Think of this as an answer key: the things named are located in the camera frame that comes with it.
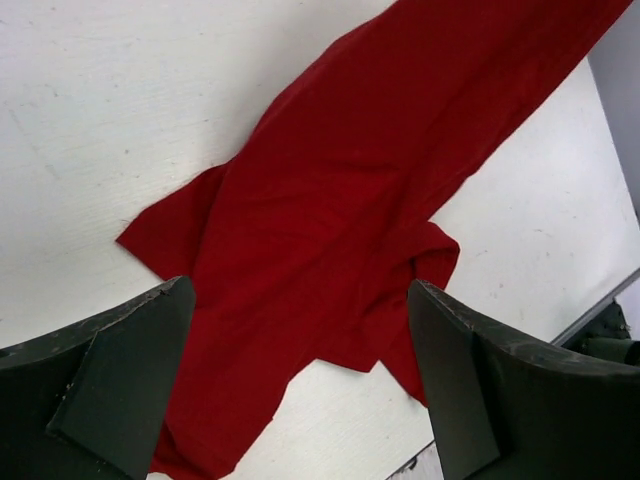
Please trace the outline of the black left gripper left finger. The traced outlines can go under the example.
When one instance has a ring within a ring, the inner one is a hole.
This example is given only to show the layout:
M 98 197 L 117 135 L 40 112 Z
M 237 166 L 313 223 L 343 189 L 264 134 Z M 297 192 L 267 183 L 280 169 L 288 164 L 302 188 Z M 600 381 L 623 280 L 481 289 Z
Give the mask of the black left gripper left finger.
M 175 277 L 3 348 L 2 478 L 146 478 L 194 306 Z

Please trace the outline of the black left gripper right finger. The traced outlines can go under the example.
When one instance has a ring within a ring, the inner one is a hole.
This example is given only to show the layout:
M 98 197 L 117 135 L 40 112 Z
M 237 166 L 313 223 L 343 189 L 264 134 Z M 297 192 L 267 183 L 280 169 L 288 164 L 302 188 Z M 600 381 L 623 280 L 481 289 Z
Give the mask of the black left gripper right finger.
M 447 479 L 635 479 L 639 345 L 536 339 L 412 283 L 409 327 Z

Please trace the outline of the red t shirt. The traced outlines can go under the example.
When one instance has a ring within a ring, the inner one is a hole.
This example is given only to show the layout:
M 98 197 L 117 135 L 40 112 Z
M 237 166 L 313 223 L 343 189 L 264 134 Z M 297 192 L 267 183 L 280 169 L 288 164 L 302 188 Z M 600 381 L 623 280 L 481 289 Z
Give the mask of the red t shirt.
M 346 33 L 244 147 L 118 243 L 196 307 L 151 463 L 230 474 L 289 382 L 382 363 L 425 398 L 406 307 L 460 248 L 431 220 L 626 10 L 624 1 L 400 0 Z

